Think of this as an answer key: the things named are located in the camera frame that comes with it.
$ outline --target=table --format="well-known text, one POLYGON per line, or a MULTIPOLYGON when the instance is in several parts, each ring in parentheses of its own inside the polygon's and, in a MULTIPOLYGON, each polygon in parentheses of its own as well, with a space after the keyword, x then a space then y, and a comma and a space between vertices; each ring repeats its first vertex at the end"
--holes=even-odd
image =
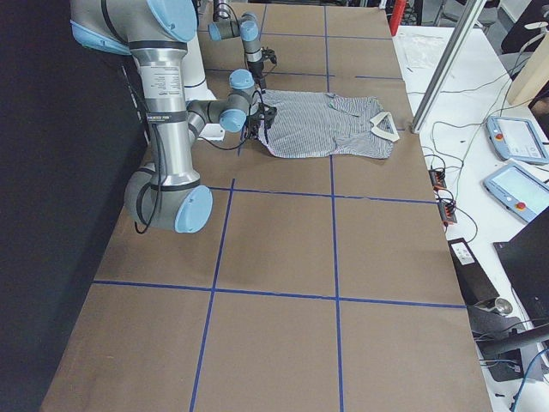
MULTIPOLYGON (((401 140, 386 161, 198 142, 210 222, 139 236, 121 214, 43 410, 486 412, 384 11, 233 6, 276 50, 270 88, 376 95, 401 140)), ((223 96, 242 46, 203 23, 223 96)))
MULTIPOLYGON (((424 52, 432 52, 440 56, 442 50, 451 35, 451 28, 442 27, 400 27, 395 37, 395 49, 399 64, 407 85, 408 98, 413 112, 419 106, 419 102, 434 72, 432 60, 425 61, 424 67, 409 67, 407 55, 421 53, 414 47, 423 45, 424 52)), ((418 59, 413 63, 420 66, 418 59)), ((474 29, 466 42, 460 56, 455 62, 449 80, 444 84, 443 90, 456 91, 474 89, 478 86, 494 81, 493 84, 475 90, 473 92, 441 94, 435 108, 429 115, 427 122, 420 131, 421 144, 425 154, 431 154, 433 141, 431 139, 432 127, 437 121, 450 124, 478 124, 481 123, 488 112, 497 110, 503 106, 504 94, 510 85, 509 77, 499 59, 480 29, 474 29)), ((543 132, 526 106, 519 106, 504 111, 504 116, 528 118, 533 120, 540 136, 543 132)), ((464 129, 456 129, 443 124, 436 126, 432 133, 437 148, 448 154, 462 158, 468 151, 465 167, 457 190, 457 171, 448 171, 446 178, 449 189, 458 193, 458 206, 467 211, 479 225, 479 232, 470 247, 478 258, 486 274, 505 299, 512 302, 514 311, 511 316, 525 319, 520 302, 517 302, 510 287, 504 269, 499 262, 498 255, 493 249, 492 242, 506 241, 517 234, 524 226, 524 222, 503 208, 498 201, 490 196, 482 187, 481 181, 499 169, 503 162, 496 156, 492 144, 488 140, 484 126, 471 126, 464 129)), ((443 156, 447 166, 459 166, 459 162, 443 156)), ((549 173, 539 169, 528 167, 528 170, 542 179, 547 179, 549 173)), ((470 239, 474 233, 473 223, 463 214, 458 212, 458 224, 450 226, 446 233, 448 239, 463 237, 470 239)), ((485 372, 485 379, 491 393, 493 410, 504 412, 509 410, 510 397, 512 397, 520 382, 495 382, 490 373, 485 372), (494 393, 505 394, 506 397, 495 397, 494 393)), ((549 387, 543 383, 528 384, 521 395, 520 411, 537 412, 547 409, 549 405, 549 387)))

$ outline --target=white table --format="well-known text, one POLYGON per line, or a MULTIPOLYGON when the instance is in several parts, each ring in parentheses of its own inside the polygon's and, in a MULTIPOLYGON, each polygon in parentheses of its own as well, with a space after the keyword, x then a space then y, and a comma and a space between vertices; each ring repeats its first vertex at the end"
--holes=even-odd
MULTIPOLYGON (((400 27, 398 34, 394 37, 396 54, 413 112, 421 102, 434 73, 437 58, 442 55, 451 33, 452 29, 446 27, 410 26, 400 27)), ((494 80, 496 81, 493 84, 472 92, 440 94, 419 136, 426 155, 433 153, 432 138, 437 149, 444 153, 463 158, 468 151, 460 177, 459 190, 456 169, 447 170, 446 183, 451 192, 457 195, 457 206, 469 213, 478 224, 479 232, 469 246, 499 294, 513 305, 514 310, 511 316, 525 319, 520 303, 513 295, 510 282, 492 246, 493 242, 511 239, 525 226, 525 223, 488 194, 481 183, 484 178, 504 165, 496 156, 488 139, 486 127, 483 125, 457 129, 437 124, 431 138, 433 124, 437 121, 454 125, 479 124, 488 114, 503 106, 510 79, 505 74, 498 56, 485 35, 480 29, 474 29, 455 61, 451 75, 443 85, 443 90, 469 90, 494 80)), ((532 120, 540 135, 544 136, 528 105, 504 110, 503 115, 532 120)), ((448 156, 442 157, 447 167, 460 166, 458 160, 448 156)), ((429 166, 433 158, 427 157, 425 161, 429 166)), ((433 166, 440 167, 442 163, 435 159, 433 166)), ((527 169, 543 180, 549 179, 549 172, 542 172, 528 166, 527 169)), ((459 211, 457 219, 458 224, 448 228, 447 239, 460 237, 466 240, 471 239, 474 235, 473 223, 459 211)), ((486 368, 483 369, 494 412, 509 412, 511 398, 516 393, 520 381, 499 383, 492 379, 486 368), (505 397, 495 397, 495 393, 504 394, 505 397)), ((521 394, 517 410, 519 412, 549 410, 549 385, 528 381, 527 387, 521 394)))

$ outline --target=red object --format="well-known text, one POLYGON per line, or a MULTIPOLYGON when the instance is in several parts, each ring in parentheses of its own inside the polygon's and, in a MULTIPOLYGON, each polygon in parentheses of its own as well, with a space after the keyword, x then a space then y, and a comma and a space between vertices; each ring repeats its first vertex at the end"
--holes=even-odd
POLYGON ((391 36, 395 36, 398 31, 398 27, 402 21, 402 15, 404 14, 404 9, 406 8, 406 0, 396 0, 395 7, 393 8, 393 15, 391 16, 391 21, 389 22, 389 29, 391 31, 391 36))

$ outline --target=blue cable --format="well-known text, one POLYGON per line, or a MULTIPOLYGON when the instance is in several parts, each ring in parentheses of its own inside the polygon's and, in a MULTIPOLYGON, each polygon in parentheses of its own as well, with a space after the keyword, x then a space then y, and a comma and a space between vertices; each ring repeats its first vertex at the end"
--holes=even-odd
POLYGON ((513 403, 513 405, 511 406, 511 412, 515 412, 516 411, 516 405, 518 404, 518 399, 519 399, 519 396, 521 395, 522 393, 522 389, 524 388, 524 385, 526 384, 526 378, 528 377, 528 374, 530 373, 530 369, 532 369, 532 365, 534 364, 534 362, 540 357, 542 356, 545 352, 549 351, 549 348, 545 348, 543 350, 541 350, 529 363, 528 365, 528 368, 526 369, 526 372, 524 373, 524 378, 522 378, 522 382, 521 382, 521 387, 518 388, 518 392, 516 393, 515 395, 515 403, 513 403))

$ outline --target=striped fabric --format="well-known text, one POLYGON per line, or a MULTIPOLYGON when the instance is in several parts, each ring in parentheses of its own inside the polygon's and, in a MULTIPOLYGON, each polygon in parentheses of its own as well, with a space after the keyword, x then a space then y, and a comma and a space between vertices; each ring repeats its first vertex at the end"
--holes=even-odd
MULTIPOLYGON (((267 105, 278 114, 259 140, 276 157, 305 158, 328 155, 359 155, 387 159, 393 143, 371 132, 370 119, 383 111, 375 97, 344 98, 336 94, 267 90, 267 105)), ((378 125, 391 130, 384 120, 378 125)))

